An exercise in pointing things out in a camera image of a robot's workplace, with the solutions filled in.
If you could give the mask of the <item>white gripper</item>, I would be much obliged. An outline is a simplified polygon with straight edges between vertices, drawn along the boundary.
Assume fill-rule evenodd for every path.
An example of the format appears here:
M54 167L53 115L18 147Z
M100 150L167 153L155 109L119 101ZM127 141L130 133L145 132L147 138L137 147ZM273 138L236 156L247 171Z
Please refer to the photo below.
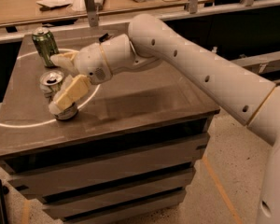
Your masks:
M65 78L61 89L49 103L49 112L53 115L64 112L85 96L91 89L91 84L101 84L112 78L104 50L99 43L93 43L79 52L54 54L50 60L55 66L66 69L72 74L82 74L75 77L69 75Z

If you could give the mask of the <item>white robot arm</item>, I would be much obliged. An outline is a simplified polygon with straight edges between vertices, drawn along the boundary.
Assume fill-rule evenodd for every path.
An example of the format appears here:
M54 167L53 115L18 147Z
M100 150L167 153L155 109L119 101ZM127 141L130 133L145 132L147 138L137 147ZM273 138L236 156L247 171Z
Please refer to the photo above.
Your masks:
M163 21L135 16L128 33L79 51L53 55L68 77L49 104L59 114L92 85L115 74L148 69L164 60L209 95L251 132L272 146L259 201L257 224L280 224L280 86L178 35Z

